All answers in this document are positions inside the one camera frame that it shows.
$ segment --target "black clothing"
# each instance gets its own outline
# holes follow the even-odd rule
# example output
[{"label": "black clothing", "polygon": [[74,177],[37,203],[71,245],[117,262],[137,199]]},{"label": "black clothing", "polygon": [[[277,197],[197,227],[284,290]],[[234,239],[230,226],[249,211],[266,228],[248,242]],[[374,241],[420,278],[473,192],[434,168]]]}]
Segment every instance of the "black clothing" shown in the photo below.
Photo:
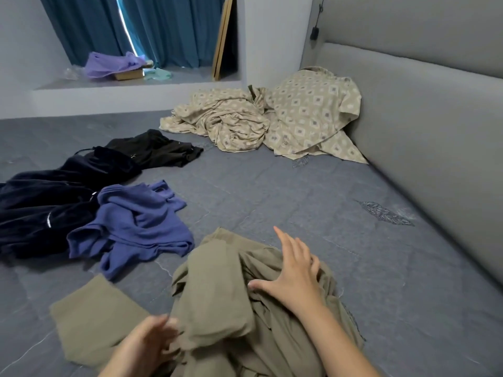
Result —
[{"label": "black clothing", "polygon": [[112,139],[106,147],[130,156],[142,169],[183,167],[203,152],[191,143],[168,139],[158,130],[148,130],[134,138]]},{"label": "black clothing", "polygon": [[66,235],[95,218],[97,192],[140,173],[123,153],[95,147],[59,169],[23,172],[0,183],[1,252],[27,258],[66,251]]}]

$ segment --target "pile of clothes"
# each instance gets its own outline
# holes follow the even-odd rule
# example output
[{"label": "pile of clothes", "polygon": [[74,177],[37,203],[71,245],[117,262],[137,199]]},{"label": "pile of clothes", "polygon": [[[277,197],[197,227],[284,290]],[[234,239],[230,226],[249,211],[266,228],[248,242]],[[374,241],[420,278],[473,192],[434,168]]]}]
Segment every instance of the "pile of clothes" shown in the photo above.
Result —
[{"label": "pile of clothes", "polygon": [[70,249],[71,258],[101,256],[108,279],[160,252],[185,255],[194,248],[176,215],[185,202],[163,180],[121,183],[142,169],[182,167],[202,151],[149,130],[76,154],[58,169],[17,174],[0,184],[1,253],[29,258]]},{"label": "pile of clothes", "polygon": [[307,67],[276,88],[198,91],[176,107],[160,128],[209,136],[222,151],[258,148],[296,160],[329,154],[367,163],[343,128],[360,115],[362,96],[350,78]]},{"label": "pile of clothes", "polygon": [[[169,352],[177,357],[155,376],[324,377],[298,319],[274,298],[247,288],[252,279],[276,279],[282,265],[278,249],[225,229],[204,238],[173,274],[172,315],[179,319],[180,336]],[[318,284],[324,304],[362,348],[364,340],[335,296],[336,282],[323,262]],[[66,359],[96,370],[149,315],[101,275],[50,310]]]}]

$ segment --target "right hand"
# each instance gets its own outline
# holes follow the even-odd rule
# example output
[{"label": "right hand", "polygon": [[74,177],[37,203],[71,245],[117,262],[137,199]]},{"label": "right hand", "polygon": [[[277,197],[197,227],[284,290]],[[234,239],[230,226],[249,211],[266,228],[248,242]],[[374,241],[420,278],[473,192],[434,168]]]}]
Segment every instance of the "right hand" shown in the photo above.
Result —
[{"label": "right hand", "polygon": [[252,290],[262,290],[279,300],[299,319],[308,311],[323,307],[316,276],[319,259],[299,238],[293,239],[274,226],[283,248],[283,269],[278,279],[254,279],[248,283]]}]

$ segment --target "left hand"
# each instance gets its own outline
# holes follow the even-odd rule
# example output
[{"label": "left hand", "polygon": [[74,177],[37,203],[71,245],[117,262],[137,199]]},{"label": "left hand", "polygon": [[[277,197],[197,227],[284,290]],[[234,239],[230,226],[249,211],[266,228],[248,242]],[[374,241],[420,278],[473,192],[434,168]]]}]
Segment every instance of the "left hand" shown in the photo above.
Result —
[{"label": "left hand", "polygon": [[150,377],[173,358],[166,353],[178,337],[177,323],[167,315],[147,317],[120,343],[99,377]]}]

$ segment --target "wooden board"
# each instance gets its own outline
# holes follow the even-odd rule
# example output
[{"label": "wooden board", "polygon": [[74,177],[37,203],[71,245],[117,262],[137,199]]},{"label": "wooden board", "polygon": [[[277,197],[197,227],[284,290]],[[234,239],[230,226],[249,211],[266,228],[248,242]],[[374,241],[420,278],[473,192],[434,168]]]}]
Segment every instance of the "wooden board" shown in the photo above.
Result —
[{"label": "wooden board", "polygon": [[211,67],[211,76],[215,78],[215,71],[217,69],[218,54],[220,53],[220,45],[222,42],[223,26],[225,24],[225,16],[227,15],[227,6],[229,0],[225,0],[222,7],[222,17],[220,18],[220,27],[218,28],[217,45],[215,47],[215,54],[213,55],[213,65]]},{"label": "wooden board", "polygon": [[223,25],[223,31],[222,31],[222,37],[221,37],[221,42],[220,42],[220,49],[218,51],[218,61],[217,61],[217,67],[215,69],[215,75],[213,76],[214,81],[220,80],[220,67],[222,65],[222,56],[223,56],[223,50],[225,47],[225,39],[227,38],[227,29],[229,27],[229,18],[230,18],[230,12],[232,10],[232,5],[234,4],[234,0],[228,0],[227,2],[227,9],[225,11],[225,21]]}]

